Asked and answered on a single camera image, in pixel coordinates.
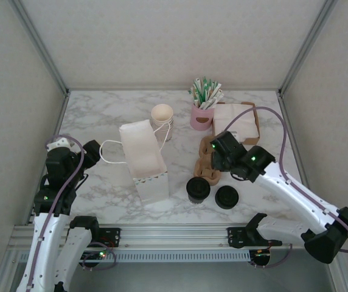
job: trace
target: paper bag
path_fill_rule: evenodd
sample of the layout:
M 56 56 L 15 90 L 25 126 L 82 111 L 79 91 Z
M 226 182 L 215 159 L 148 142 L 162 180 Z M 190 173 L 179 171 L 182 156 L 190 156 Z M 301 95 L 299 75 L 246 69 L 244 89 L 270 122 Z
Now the paper bag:
M 120 127 L 125 159 L 143 204 L 169 198 L 167 167 L 149 120 Z

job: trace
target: bag handle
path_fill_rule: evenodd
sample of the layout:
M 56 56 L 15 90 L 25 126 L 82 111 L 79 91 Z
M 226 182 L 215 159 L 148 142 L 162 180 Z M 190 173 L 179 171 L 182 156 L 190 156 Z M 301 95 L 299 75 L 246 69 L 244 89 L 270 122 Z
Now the bag handle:
M 154 133 L 155 133 L 155 132 L 158 131 L 160 128 L 162 128 L 165 124 L 169 125 L 169 129 L 167 130 L 166 137 L 164 138 L 162 147 L 161 147 L 161 149 L 159 149 L 159 151 L 162 151 L 162 148 L 163 148 L 163 146 L 164 146 L 164 144 L 165 144 L 165 142 L 166 142 L 167 136 L 169 135 L 169 132 L 170 132 L 170 123 L 169 123 L 169 122 L 164 123 L 163 125 L 161 125 L 158 129 L 156 129 L 156 130 L 154 131 Z
M 115 141 L 115 140 L 105 140 L 105 141 L 103 141 L 101 146 L 100 146 L 100 149 L 99 149 L 99 153 L 100 153 L 101 159 L 104 160 L 106 163 L 111 163 L 111 164 L 122 164 L 122 163 L 127 164 L 125 161 L 119 161 L 119 162 L 107 161 L 104 157 L 102 157 L 102 147 L 107 142 L 114 142 L 114 143 L 118 143 L 118 144 L 121 144 L 121 145 L 123 144 L 123 143 L 121 143 L 119 141 Z

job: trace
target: white marble surface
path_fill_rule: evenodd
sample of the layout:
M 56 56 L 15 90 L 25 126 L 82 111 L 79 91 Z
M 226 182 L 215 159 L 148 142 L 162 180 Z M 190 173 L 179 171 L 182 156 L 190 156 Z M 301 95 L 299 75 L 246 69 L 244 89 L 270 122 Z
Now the white marble surface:
M 225 102 L 254 102 L 280 112 L 276 93 L 272 91 L 227 91 Z M 73 91 L 60 133 L 70 134 L 81 143 L 91 139 L 119 140 L 119 127 L 124 123 L 149 119 L 151 109 L 169 104 L 175 113 L 172 140 L 162 150 L 169 171 L 170 198 L 143 206 L 125 164 L 100 161 L 87 170 L 88 180 L 79 188 L 71 216 L 95 215 L 99 223 L 174 224 L 174 223 L 246 223 L 256 213 L 295 219 L 289 208 L 275 196 L 250 182 L 234 181 L 224 173 L 209 197 L 199 205 L 190 203 L 186 182 L 191 179 L 198 159 L 202 137 L 211 133 L 195 131 L 189 125 L 191 98 L 186 91 Z M 273 114 L 259 111 L 259 145 L 279 157 L 282 126 Z M 123 161 L 119 144 L 105 144 L 107 159 Z M 299 178 L 290 143 L 285 150 L 285 169 Z M 214 199 L 219 187 L 230 185 L 239 192 L 239 203 L 231 210 L 220 209 Z

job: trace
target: white wall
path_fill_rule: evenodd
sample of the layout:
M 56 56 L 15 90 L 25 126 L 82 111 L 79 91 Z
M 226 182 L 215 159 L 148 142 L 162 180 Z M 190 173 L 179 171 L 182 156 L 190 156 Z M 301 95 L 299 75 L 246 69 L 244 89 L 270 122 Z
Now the white wall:
M 9 4 L 0 0 L 0 262 L 23 224 L 62 96 Z
M 311 188 L 348 206 L 348 1 L 336 5 L 285 102 Z
M 323 2 L 23 0 L 72 89 L 276 89 Z

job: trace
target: cable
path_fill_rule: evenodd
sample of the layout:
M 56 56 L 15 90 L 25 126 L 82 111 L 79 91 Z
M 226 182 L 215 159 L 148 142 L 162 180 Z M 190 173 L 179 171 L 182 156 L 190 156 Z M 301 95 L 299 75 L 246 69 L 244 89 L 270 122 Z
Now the cable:
M 277 113 L 275 110 L 268 108 L 267 106 L 255 106 L 253 108 L 249 108 L 246 109 L 244 112 L 238 114 L 229 124 L 228 126 L 224 129 L 225 131 L 227 131 L 229 129 L 230 126 L 232 126 L 232 124 L 234 122 L 236 122 L 240 117 L 242 117 L 244 114 L 250 112 L 250 111 L 255 111 L 255 110 L 267 110 L 272 112 L 273 114 L 275 114 L 277 116 L 277 118 L 280 120 L 282 127 L 284 128 L 284 137 L 282 138 L 282 146 L 281 146 L 281 151 L 280 151 L 280 155 L 279 155 L 279 168 L 280 171 L 282 173 L 282 176 L 286 179 L 286 181 L 290 181 L 290 178 L 287 176 L 287 174 L 285 173 L 285 169 L 284 169 L 284 150 L 285 150 L 285 144 L 286 144 L 286 140 L 287 140 L 287 126 L 286 123 L 284 121 L 284 119 L 280 116 L 279 113 Z M 310 195 L 308 195 L 304 190 L 302 190 L 299 186 L 297 186 L 295 183 L 291 182 L 290 185 L 296 189 L 301 195 L 303 195 L 304 197 L 306 197 L 306 199 L 308 199 L 309 201 L 311 201 L 313 204 L 315 204 L 318 208 L 320 208 L 322 211 L 324 211 L 325 213 L 327 213 L 328 215 L 330 215 L 335 221 L 337 221 L 341 226 L 343 226 L 347 232 L 348 232 L 348 225 L 345 224 L 345 222 L 342 221 L 342 219 L 340 219 L 338 216 L 336 216 L 335 214 L 329 212 L 327 210 L 327 208 L 325 208 L 321 203 L 317 202 L 315 199 L 313 199 Z M 348 253 L 348 249 L 340 249 L 341 252 L 346 252 Z
M 103 156 L 102 156 L 102 147 L 105 143 L 107 142 L 114 142 L 114 143 L 118 143 L 118 144 L 121 144 L 123 145 L 123 143 L 119 142 L 119 141 L 115 141 L 115 140 L 105 140 L 102 142 L 101 146 L 100 146 L 100 149 L 99 149 L 99 153 L 100 153 L 100 157 L 102 160 L 104 160 L 106 163 L 110 163 L 110 164 L 122 164 L 122 163 L 125 163 L 127 164 L 125 161 L 119 161 L 119 162 L 112 162 L 112 161 L 107 161 Z
M 83 160 L 85 158 L 85 152 L 83 150 L 82 144 L 79 143 L 78 140 L 74 139 L 73 137 L 67 136 L 67 135 L 55 135 L 55 136 L 52 136 L 50 139 L 48 139 L 46 141 L 45 146 L 47 147 L 47 144 L 49 144 L 53 139 L 56 139 L 58 137 L 62 137 L 62 138 L 66 138 L 66 139 L 69 139 L 71 141 L 74 141 L 78 145 L 78 147 L 81 149 L 81 159 L 79 160 L 78 166 L 74 170 L 72 175 L 64 182 L 62 187 L 59 189 L 59 191 L 57 193 L 57 196 L 55 197 L 54 202 L 51 205 L 50 211 L 47 214 L 46 220 L 44 221 L 43 228 L 41 229 L 40 235 L 38 237 L 38 243 L 36 245 L 35 252 L 33 253 L 33 259 L 32 259 L 32 264 L 31 264 L 31 267 L 30 267 L 30 273 L 29 273 L 29 278 L 28 278 L 28 284 L 27 284 L 26 292 L 29 292 L 32 289 L 33 275 L 35 274 L 35 268 L 36 268 L 36 263 L 37 263 L 37 260 L 38 260 L 40 246 L 41 246 L 41 243 L 43 242 L 43 239 L 44 239 L 43 236 L 44 236 L 44 233 L 46 231 L 48 222 L 51 219 L 51 215 L 54 212 L 54 209 L 55 209 L 55 207 L 56 207 L 56 205 L 58 203 L 60 195 L 63 193 L 64 189 L 68 186 L 68 184 L 72 181 L 72 179 L 77 175 L 77 173 L 79 172 L 79 170 L 82 167 Z
M 288 252 L 287 252 L 287 254 L 285 255 L 285 257 L 283 257 L 283 259 L 282 260 L 280 260 L 279 262 L 277 262 L 277 263 L 272 263 L 271 265 L 267 265 L 267 266 L 261 266 L 263 269 L 270 269 L 270 268 L 275 268 L 276 266 L 279 266 L 279 265 L 281 265 L 281 264 L 283 264 L 284 262 L 286 262 L 288 259 L 289 259 L 289 257 L 291 256 L 291 251 L 293 250 L 293 245 L 290 243 L 289 244 L 289 250 L 288 250 Z M 258 266 L 256 263 L 254 263 L 254 262 L 250 262 L 250 265 L 251 266 L 254 266 L 255 268 Z
M 112 242 L 109 238 L 107 238 L 107 237 L 100 237 L 100 239 L 101 239 L 101 240 L 104 240 L 104 241 L 106 241 L 106 242 L 109 242 L 109 244 L 111 245 L 111 250 L 113 251 L 113 249 L 114 249 L 114 244 L 113 244 L 113 242 Z
M 106 269 L 111 269 L 111 268 L 113 268 L 114 266 L 116 266 L 116 264 L 117 264 L 117 257 L 116 257 L 116 255 L 115 255 L 115 253 L 113 252 L 113 248 L 112 249 L 110 249 L 108 246 L 106 246 L 106 245 L 104 245 L 103 243 L 101 243 L 101 242 L 91 242 L 89 245 L 99 245 L 99 246 L 102 246 L 103 248 L 105 248 L 110 254 L 112 254 L 112 256 L 113 256 L 113 263 L 112 263 L 112 265 L 110 265 L 110 266 L 106 266 L 106 267 L 104 267 L 104 268 L 89 268 L 89 267 L 87 267 L 86 265 L 85 265 L 85 263 L 86 263 L 86 260 L 89 258 L 89 257 L 91 257 L 93 254 L 97 254 L 98 252 L 100 252 L 100 251 L 93 251 L 93 252 L 90 252 L 84 259 L 83 259 L 83 261 L 82 261 L 82 267 L 83 267 L 83 269 L 89 269 L 90 271 L 104 271 L 104 270 L 106 270 Z
M 85 177 L 83 178 L 83 180 L 81 180 L 81 182 L 79 183 L 79 185 L 77 185 L 77 186 L 75 187 L 75 191 L 77 191 L 77 190 L 80 188 L 80 186 L 82 186 L 82 184 L 88 179 L 88 177 L 89 177 L 89 175 L 88 175 L 87 173 L 85 173 Z
M 162 128 L 165 124 L 169 125 L 169 129 L 167 130 L 167 133 L 166 133 L 166 136 L 165 136 L 165 138 L 164 138 L 163 144 L 162 144 L 162 146 L 161 146 L 161 149 L 159 149 L 159 151 L 162 151 L 162 148 L 163 148 L 164 144 L 166 143 L 167 136 L 169 135 L 169 132 L 170 132 L 170 123 L 164 123 L 163 125 L 161 125 L 158 129 L 156 129 L 156 130 L 154 131 L 154 133 L 155 133 L 155 132 L 158 131 L 160 128 Z

